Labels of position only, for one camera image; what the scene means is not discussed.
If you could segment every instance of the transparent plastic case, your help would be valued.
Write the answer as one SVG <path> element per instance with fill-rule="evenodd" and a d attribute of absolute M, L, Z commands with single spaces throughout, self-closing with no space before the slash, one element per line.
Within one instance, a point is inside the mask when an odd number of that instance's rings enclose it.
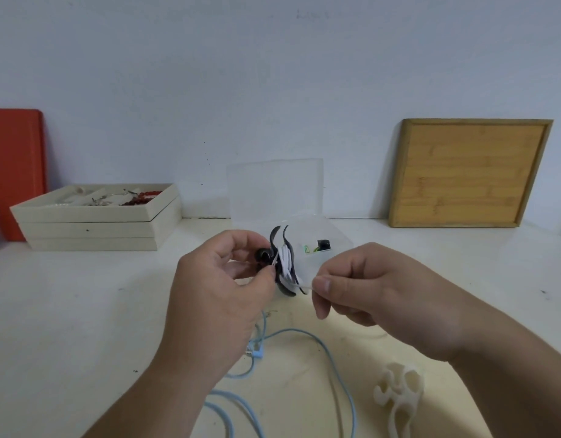
<path fill-rule="evenodd" d="M 311 287 L 319 267 L 353 243 L 322 214 L 323 160 L 276 160 L 229 165 L 228 197 L 233 226 L 269 237 L 281 226 L 275 245 L 286 238 L 294 249 L 294 268 L 304 287 Z M 317 241 L 329 240 L 330 250 L 314 252 Z"/>

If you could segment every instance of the forearm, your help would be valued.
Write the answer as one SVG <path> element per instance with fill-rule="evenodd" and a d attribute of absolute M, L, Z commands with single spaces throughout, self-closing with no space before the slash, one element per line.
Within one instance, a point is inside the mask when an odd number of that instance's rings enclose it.
<path fill-rule="evenodd" d="M 561 355 L 489 308 L 451 362 L 496 438 L 561 436 Z"/>
<path fill-rule="evenodd" d="M 155 360 L 83 438 L 188 437 L 211 389 L 201 374 Z"/>

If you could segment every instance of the table surface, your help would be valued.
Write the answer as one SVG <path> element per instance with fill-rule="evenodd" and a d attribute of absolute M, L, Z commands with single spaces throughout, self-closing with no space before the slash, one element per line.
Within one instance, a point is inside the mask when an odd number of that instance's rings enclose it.
<path fill-rule="evenodd" d="M 385 244 L 415 257 L 504 310 L 561 351 L 561 238 L 518 229 L 392 229 L 383 221 L 333 220 L 355 245 Z M 229 220 L 182 220 L 158 252 L 32 252 L 0 248 L 0 437 L 80 436 L 150 362 L 162 333 L 178 258 Z M 452 368 L 429 360 L 380 328 L 332 314 L 318 321 L 311 298 L 279 296 L 267 308 L 269 332 L 296 327 L 326 341 L 355 399 L 357 437 L 387 437 L 387 411 L 373 402 L 380 368 L 412 363 L 426 390 L 414 437 L 489 437 Z M 233 370 L 248 365 L 242 359 Z M 268 438 L 349 436 L 351 414 L 322 349 L 285 333 L 266 343 L 246 380 L 218 388 L 255 408 Z M 237 436 L 255 436 L 234 405 Z M 193 436 L 224 437 L 203 409 Z"/>

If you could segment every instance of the left hand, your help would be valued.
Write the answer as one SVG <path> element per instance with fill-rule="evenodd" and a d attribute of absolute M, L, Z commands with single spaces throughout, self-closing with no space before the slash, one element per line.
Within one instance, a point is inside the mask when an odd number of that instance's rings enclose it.
<path fill-rule="evenodd" d="M 242 357 L 274 294 L 274 268 L 256 274 L 254 260 L 256 250 L 269 247 L 255 232 L 233 230 L 184 255 L 175 272 L 155 361 L 215 385 Z M 248 277 L 254 279 L 244 286 L 234 281 Z"/>

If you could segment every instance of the wooden frame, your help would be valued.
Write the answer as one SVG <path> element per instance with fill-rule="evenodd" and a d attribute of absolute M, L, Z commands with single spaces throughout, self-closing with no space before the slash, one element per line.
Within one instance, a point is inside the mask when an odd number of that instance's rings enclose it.
<path fill-rule="evenodd" d="M 390 214 L 388 223 L 391 227 L 506 227 L 513 228 L 520 226 L 522 222 L 522 217 L 524 216 L 524 211 L 528 203 L 528 198 L 530 197 L 530 192 L 532 191 L 532 186 L 534 184 L 534 179 L 536 178 L 536 173 L 540 166 L 540 161 L 542 159 L 542 154 L 544 153 L 544 148 L 546 147 L 546 142 L 550 135 L 550 129 L 552 127 L 553 120 L 512 120 L 512 119 L 485 119 L 485 118 L 406 118 L 402 120 L 402 125 L 400 129 L 400 139 L 398 142 L 398 151 L 396 157 L 396 171 L 394 175 L 392 198 L 390 201 Z M 407 167 L 408 161 L 408 149 L 411 142 L 412 128 L 414 125 L 428 125 L 428 124 L 438 124 L 438 125 L 536 125 L 543 126 L 544 130 L 536 149 L 536 154 L 532 162 L 532 168 L 528 175 L 526 185 L 524 188 L 524 195 L 522 196 L 517 216 L 513 222 L 500 222 L 500 223 L 468 223 L 468 224 L 421 224 L 421 223 L 403 223 L 400 224 L 397 221 L 397 211 L 400 204 L 400 191 L 402 189 L 402 183 L 404 179 L 404 173 Z"/>

